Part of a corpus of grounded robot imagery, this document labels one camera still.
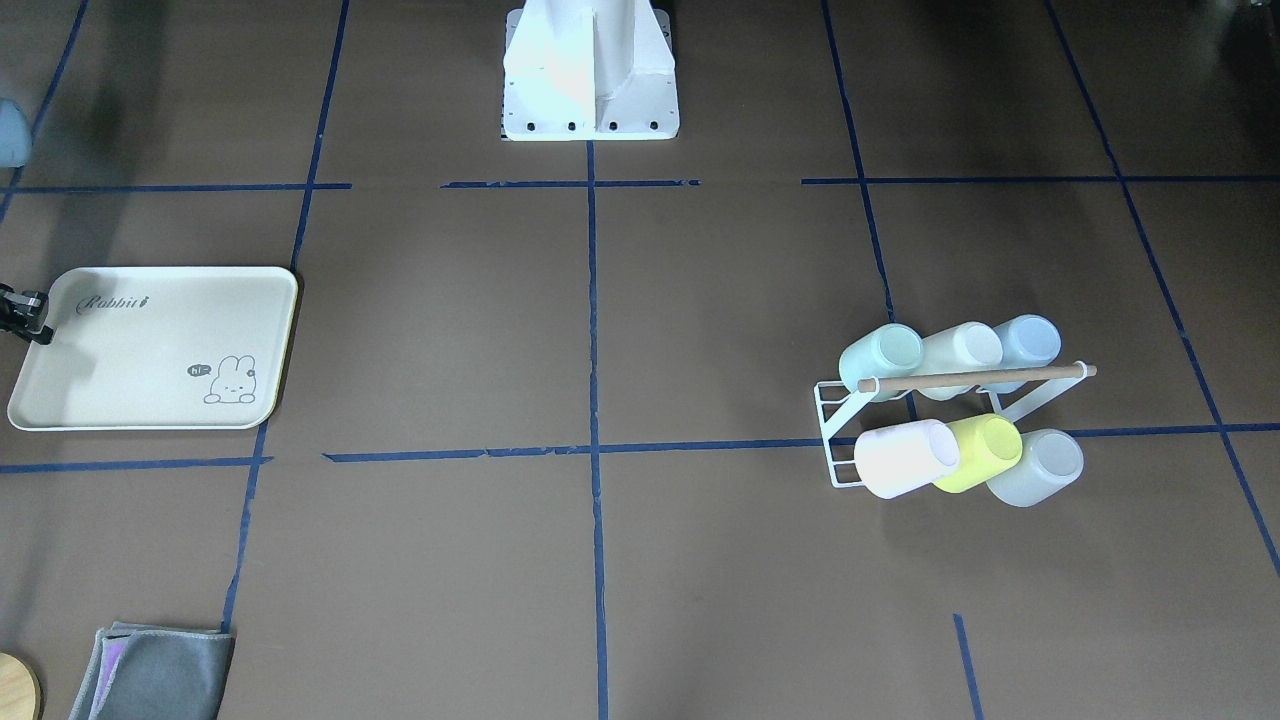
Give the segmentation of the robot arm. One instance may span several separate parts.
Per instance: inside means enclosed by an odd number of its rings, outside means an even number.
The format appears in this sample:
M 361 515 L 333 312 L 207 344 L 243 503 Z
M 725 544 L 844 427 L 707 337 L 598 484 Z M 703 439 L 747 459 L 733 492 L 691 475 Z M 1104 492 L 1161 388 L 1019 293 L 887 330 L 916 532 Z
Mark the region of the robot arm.
M 1 100 L 1 168 L 20 169 L 32 151 L 29 122 L 19 105 Z M 46 324 L 50 297 L 40 291 L 18 291 L 1 283 L 1 331 L 28 343 L 47 346 L 55 329 Z

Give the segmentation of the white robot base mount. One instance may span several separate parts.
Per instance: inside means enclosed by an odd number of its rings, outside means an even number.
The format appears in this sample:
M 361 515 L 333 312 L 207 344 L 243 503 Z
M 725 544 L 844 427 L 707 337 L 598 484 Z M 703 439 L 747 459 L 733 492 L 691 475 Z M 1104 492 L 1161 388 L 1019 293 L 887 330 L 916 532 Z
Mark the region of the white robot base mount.
M 681 115 L 671 35 L 669 13 L 649 1 L 526 1 L 511 10 L 503 138 L 675 138 Z

